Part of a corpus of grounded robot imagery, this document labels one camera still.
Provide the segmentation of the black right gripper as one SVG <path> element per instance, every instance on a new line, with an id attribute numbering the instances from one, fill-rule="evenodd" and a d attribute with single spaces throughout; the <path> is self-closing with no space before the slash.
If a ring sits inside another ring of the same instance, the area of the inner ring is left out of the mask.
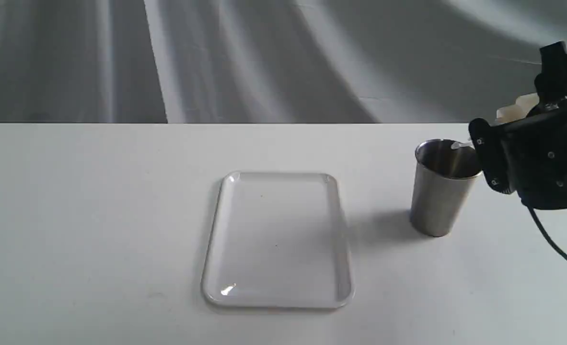
<path id="1" fill-rule="evenodd" d="M 567 209 L 565 42 L 543 46 L 540 56 L 537 105 L 503 131 L 476 118 L 469 123 L 469 135 L 489 188 L 504 195 L 516 189 L 523 205 L 533 209 L 561 210 Z"/>

